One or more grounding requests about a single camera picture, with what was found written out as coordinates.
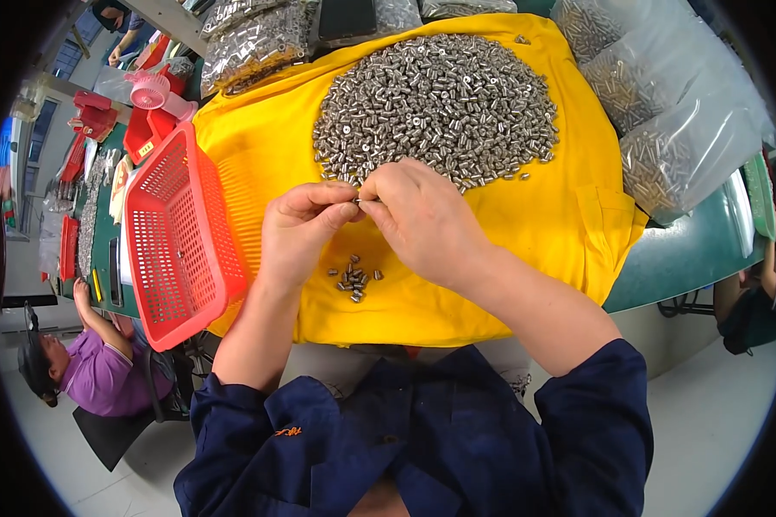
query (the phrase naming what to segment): hand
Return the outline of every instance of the hand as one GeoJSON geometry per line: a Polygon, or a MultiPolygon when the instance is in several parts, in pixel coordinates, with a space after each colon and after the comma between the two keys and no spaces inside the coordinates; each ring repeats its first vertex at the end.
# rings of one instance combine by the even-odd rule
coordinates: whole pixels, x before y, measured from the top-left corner
{"type": "Polygon", "coordinates": [[[115,47],[112,54],[109,55],[109,66],[118,66],[119,61],[121,61],[121,49],[115,47]]]}
{"type": "Polygon", "coordinates": [[[301,289],[319,262],[322,246],[346,222],[365,218],[357,190],[339,181],[301,184],[267,204],[261,224],[258,280],[301,289]]]}
{"type": "Polygon", "coordinates": [[[83,278],[78,277],[75,280],[72,286],[72,296],[75,298],[78,311],[92,308],[92,293],[89,292],[89,284],[83,281],[83,278]]]}
{"type": "Polygon", "coordinates": [[[359,197],[402,263],[447,289],[483,267],[494,247],[454,184],[417,160],[381,166],[359,197]]]}

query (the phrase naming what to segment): black cap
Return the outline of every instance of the black cap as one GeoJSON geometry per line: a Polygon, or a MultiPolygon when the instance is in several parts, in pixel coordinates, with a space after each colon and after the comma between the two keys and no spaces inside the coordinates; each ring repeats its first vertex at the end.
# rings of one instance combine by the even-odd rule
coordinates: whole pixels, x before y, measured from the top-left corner
{"type": "Polygon", "coordinates": [[[58,392],[55,389],[54,381],[49,376],[51,361],[43,352],[41,347],[41,335],[37,323],[37,315],[26,301],[25,306],[25,324],[26,339],[17,350],[17,366],[20,369],[21,376],[29,385],[29,388],[35,395],[43,398],[50,396],[50,399],[56,399],[58,392]]]}

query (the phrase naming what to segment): purple shirt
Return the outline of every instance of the purple shirt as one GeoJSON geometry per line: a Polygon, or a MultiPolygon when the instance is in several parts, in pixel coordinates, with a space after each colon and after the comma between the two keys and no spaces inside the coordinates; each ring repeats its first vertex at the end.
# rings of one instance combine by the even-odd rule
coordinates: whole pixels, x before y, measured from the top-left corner
{"type": "MultiPolygon", "coordinates": [[[[100,416],[138,414],[152,406],[150,391],[142,370],[115,347],[103,342],[92,329],[83,331],[66,348],[72,361],[66,367],[60,390],[89,413],[100,416]]],[[[144,351],[133,345],[133,360],[144,351]]],[[[152,365],[152,377],[158,398],[163,399],[173,387],[171,380],[152,365]]]]}

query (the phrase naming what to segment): black chair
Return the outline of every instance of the black chair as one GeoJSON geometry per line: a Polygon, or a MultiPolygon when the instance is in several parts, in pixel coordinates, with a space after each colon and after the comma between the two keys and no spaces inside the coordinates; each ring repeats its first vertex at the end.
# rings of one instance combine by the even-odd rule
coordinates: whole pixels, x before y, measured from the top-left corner
{"type": "MultiPolygon", "coordinates": [[[[133,416],[109,417],[98,416],[89,413],[87,410],[78,407],[72,411],[72,418],[78,425],[83,438],[89,444],[89,447],[95,452],[97,459],[103,463],[106,470],[113,471],[118,461],[123,458],[124,453],[141,436],[144,429],[152,422],[159,424],[166,421],[187,421],[189,416],[180,411],[172,409],[173,395],[166,396],[162,400],[158,399],[158,393],[155,390],[155,383],[150,367],[152,348],[147,347],[145,353],[141,356],[138,367],[146,376],[147,384],[150,387],[150,398],[152,407],[145,409],[139,414],[133,416]]],[[[190,399],[193,395],[193,381],[191,378],[192,361],[187,357],[179,357],[173,354],[175,364],[175,377],[177,379],[178,390],[181,397],[189,407],[190,399]]]]}
{"type": "Polygon", "coordinates": [[[687,297],[689,296],[689,293],[688,293],[686,295],[680,295],[680,296],[676,296],[675,298],[672,298],[671,299],[671,301],[673,302],[672,306],[664,305],[663,302],[659,302],[658,310],[661,313],[661,315],[664,316],[665,318],[675,318],[678,315],[713,316],[715,314],[713,311],[713,305],[696,303],[696,300],[698,299],[699,291],[700,290],[696,290],[693,292],[692,302],[689,302],[689,303],[687,302],[687,297]]]}

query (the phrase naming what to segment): orange embroidered text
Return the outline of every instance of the orange embroidered text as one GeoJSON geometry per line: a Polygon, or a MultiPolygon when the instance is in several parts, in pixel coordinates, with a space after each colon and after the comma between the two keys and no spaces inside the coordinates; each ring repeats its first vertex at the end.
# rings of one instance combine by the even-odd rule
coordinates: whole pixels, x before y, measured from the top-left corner
{"type": "Polygon", "coordinates": [[[276,431],[276,433],[273,436],[279,436],[281,434],[283,434],[284,436],[296,436],[301,432],[302,432],[302,428],[292,427],[290,429],[282,429],[281,431],[276,431]]]}

